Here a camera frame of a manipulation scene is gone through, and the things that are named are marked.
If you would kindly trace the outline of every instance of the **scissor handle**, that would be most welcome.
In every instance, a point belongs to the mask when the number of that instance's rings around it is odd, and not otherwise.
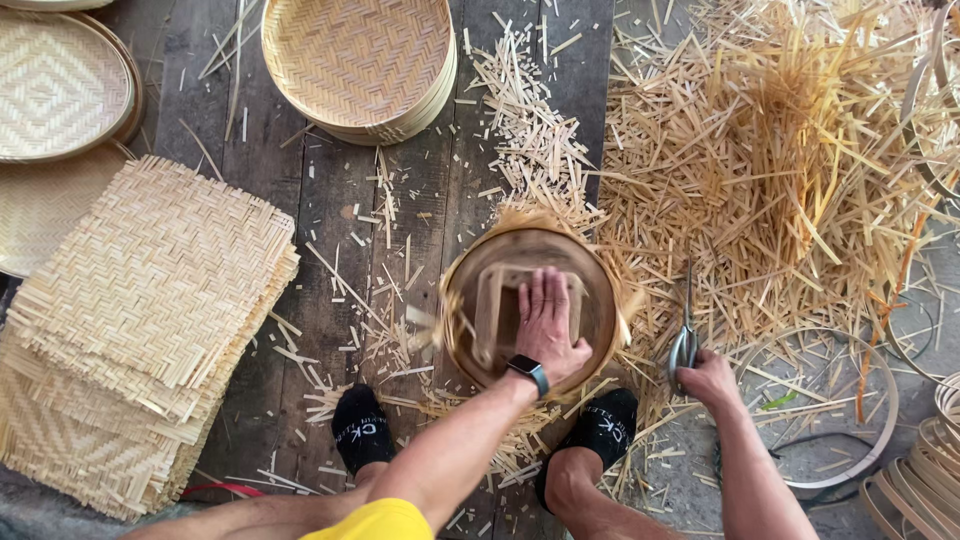
[[[667,359],[667,376],[670,379],[670,388],[676,396],[686,395],[686,391],[677,382],[678,361],[683,363],[681,367],[692,368],[698,349],[700,349],[700,339],[697,337],[697,332],[682,326],[677,333],[677,338],[673,341],[673,347],[670,348],[670,356]]]

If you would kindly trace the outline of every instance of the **yellow shorts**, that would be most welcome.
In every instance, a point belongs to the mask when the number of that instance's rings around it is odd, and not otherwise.
[[[331,528],[300,540],[433,540],[433,530],[416,506],[403,499],[364,504]]]

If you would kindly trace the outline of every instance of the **right hand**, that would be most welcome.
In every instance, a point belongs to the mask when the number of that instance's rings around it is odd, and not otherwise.
[[[538,268],[530,285],[520,284],[519,296],[516,353],[539,362],[550,386],[555,386],[584,367],[593,355],[593,349],[583,337],[570,346],[566,274],[552,266]]]
[[[697,351],[694,366],[693,369],[678,367],[677,381],[711,413],[728,406],[743,405],[733,369],[723,355],[701,349]]]

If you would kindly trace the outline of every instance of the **scissors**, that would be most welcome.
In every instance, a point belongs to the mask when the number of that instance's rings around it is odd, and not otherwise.
[[[697,349],[700,349],[700,338],[697,337],[697,331],[693,330],[693,258],[686,258],[686,302],[684,303],[684,325],[677,332],[677,337],[673,341],[673,347],[670,348],[670,357],[668,365],[668,376],[670,378],[670,388],[677,396],[685,396],[680,384],[677,382],[677,366],[693,367],[693,361],[697,357]]]

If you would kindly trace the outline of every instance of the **sock logo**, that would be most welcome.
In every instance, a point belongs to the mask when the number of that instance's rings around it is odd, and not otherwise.
[[[611,415],[609,414],[609,412],[607,412],[602,408],[597,408],[594,406],[588,406],[587,410],[590,412],[599,413],[600,416],[603,417],[603,422],[601,422],[598,425],[601,430],[606,430],[607,433],[612,435],[613,440],[615,440],[617,443],[623,441],[624,433],[626,432],[626,430],[624,429],[622,424],[620,424],[619,422],[616,422],[615,420],[613,420],[613,418],[611,418]]]
[[[350,432],[353,433],[353,438],[350,439],[350,442],[353,442],[360,437],[361,433],[364,435],[373,435],[374,433],[376,433],[376,426],[374,426],[373,424],[364,424],[363,426],[356,428],[354,430],[351,430]]]
[[[356,440],[363,435],[375,434],[377,424],[386,423],[386,418],[364,418],[359,422],[354,422],[353,424],[347,426],[343,431],[340,432],[339,435],[334,437],[334,440],[339,443],[344,437],[346,437],[348,434],[351,434],[353,436],[350,438],[350,442],[356,442]]]

